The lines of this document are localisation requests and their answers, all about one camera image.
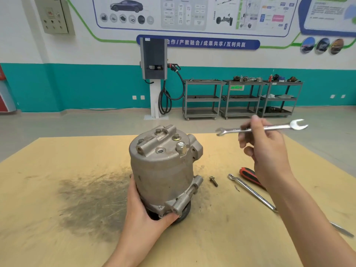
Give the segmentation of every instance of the wooden table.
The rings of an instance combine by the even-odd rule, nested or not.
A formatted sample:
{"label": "wooden table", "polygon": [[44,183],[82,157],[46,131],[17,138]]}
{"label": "wooden table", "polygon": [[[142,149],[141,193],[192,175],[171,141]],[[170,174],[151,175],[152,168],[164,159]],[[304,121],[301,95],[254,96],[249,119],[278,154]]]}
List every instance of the wooden table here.
{"label": "wooden table", "polygon": [[[204,182],[188,217],[163,233],[141,266],[301,266],[279,215],[227,178],[253,167],[237,135],[195,136],[204,155],[194,173]],[[124,223],[134,137],[40,138],[0,163],[0,266],[101,266]],[[356,180],[286,143],[300,183],[329,220],[356,234]]]}

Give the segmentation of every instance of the compressor housing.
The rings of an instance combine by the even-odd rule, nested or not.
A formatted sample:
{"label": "compressor housing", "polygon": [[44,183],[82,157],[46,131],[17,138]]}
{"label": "compressor housing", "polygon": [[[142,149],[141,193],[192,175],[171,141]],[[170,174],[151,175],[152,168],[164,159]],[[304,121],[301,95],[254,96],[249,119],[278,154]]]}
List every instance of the compressor housing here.
{"label": "compressor housing", "polygon": [[202,156],[202,145],[192,134],[174,125],[157,126],[130,144],[131,167],[137,190],[151,218],[169,212],[182,221],[190,211],[190,199],[203,182],[194,176],[193,162]]}

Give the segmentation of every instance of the hand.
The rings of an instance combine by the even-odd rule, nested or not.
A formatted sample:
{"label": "hand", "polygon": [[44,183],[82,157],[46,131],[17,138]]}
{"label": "hand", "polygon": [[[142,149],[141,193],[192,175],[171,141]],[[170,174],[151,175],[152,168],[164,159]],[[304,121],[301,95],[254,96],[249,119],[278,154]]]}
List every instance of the hand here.
{"label": "hand", "polygon": [[278,131],[265,131],[263,126],[271,125],[257,115],[244,123],[241,129],[252,128],[252,133],[239,133],[238,141],[244,153],[255,161],[255,172],[260,182],[266,183],[291,174],[287,148],[283,135]]}
{"label": "hand", "polygon": [[127,213],[118,245],[103,267],[136,267],[147,256],[163,231],[179,216],[174,213],[152,220],[143,206],[131,175],[127,192]]}

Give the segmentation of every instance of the red screwdriver handle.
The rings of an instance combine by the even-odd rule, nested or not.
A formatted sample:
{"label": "red screwdriver handle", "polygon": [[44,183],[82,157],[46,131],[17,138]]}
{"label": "red screwdriver handle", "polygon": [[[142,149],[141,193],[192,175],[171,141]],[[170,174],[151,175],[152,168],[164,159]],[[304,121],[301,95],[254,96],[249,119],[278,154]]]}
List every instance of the red screwdriver handle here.
{"label": "red screwdriver handle", "polygon": [[245,178],[246,180],[249,180],[250,182],[257,184],[258,186],[262,187],[263,189],[266,189],[260,181],[257,179],[256,174],[253,170],[249,168],[242,167],[239,171],[240,175]]}

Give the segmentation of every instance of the metal tool cart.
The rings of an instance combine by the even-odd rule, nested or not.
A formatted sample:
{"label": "metal tool cart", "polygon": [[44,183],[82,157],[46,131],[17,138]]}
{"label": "metal tool cart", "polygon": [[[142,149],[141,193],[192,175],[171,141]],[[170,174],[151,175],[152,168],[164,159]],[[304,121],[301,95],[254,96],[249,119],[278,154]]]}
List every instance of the metal tool cart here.
{"label": "metal tool cart", "polygon": [[[296,103],[298,101],[298,98],[299,98],[299,95],[300,95],[300,92],[301,92],[301,88],[303,87],[303,82],[287,82],[287,81],[285,81],[285,82],[281,82],[281,81],[268,82],[267,80],[264,80],[264,82],[266,82],[268,84],[268,90],[267,90],[266,97],[262,97],[261,96],[261,100],[264,100],[265,104],[264,104],[263,108],[260,108],[258,110],[258,115],[260,115],[261,117],[264,117],[264,116],[288,116],[288,115],[292,115],[292,113],[294,111],[294,108],[296,107]],[[279,96],[279,95],[276,95],[275,98],[268,98],[269,94],[271,93],[272,86],[275,86],[275,85],[287,86],[286,92],[284,93],[286,95],[288,94],[289,88],[291,86],[298,86],[299,87],[298,96],[296,98],[295,97],[277,98],[277,96]],[[282,104],[281,104],[280,107],[267,106],[267,103],[269,101],[281,101]],[[283,109],[285,101],[294,101],[294,106],[293,106],[291,111]]]}
{"label": "metal tool cart", "polygon": [[[221,80],[184,80],[185,94],[183,96],[182,112],[184,118],[189,121],[189,118],[198,117],[216,117],[219,115],[221,94],[223,85],[226,83]],[[188,95],[188,85],[215,85],[213,95]],[[216,95],[216,87],[220,85],[220,96]],[[188,108],[187,102],[212,102],[212,108]],[[217,111],[214,109],[215,103],[217,103]]]}
{"label": "metal tool cart", "polygon": [[[224,80],[226,85],[228,86],[228,94],[223,95],[221,99],[226,101],[226,107],[220,108],[221,116],[228,119],[228,117],[236,117],[236,116],[252,116],[253,114],[257,114],[258,106],[260,104],[260,96],[262,93],[262,89],[264,85],[268,83],[264,81],[233,81],[233,80]],[[231,86],[234,85],[244,85],[248,86],[251,85],[250,94],[249,95],[231,95]],[[253,96],[253,87],[258,85],[257,96]],[[248,102],[246,108],[229,108],[229,102],[236,101],[236,102]],[[255,102],[253,110],[250,110],[250,103]]]}

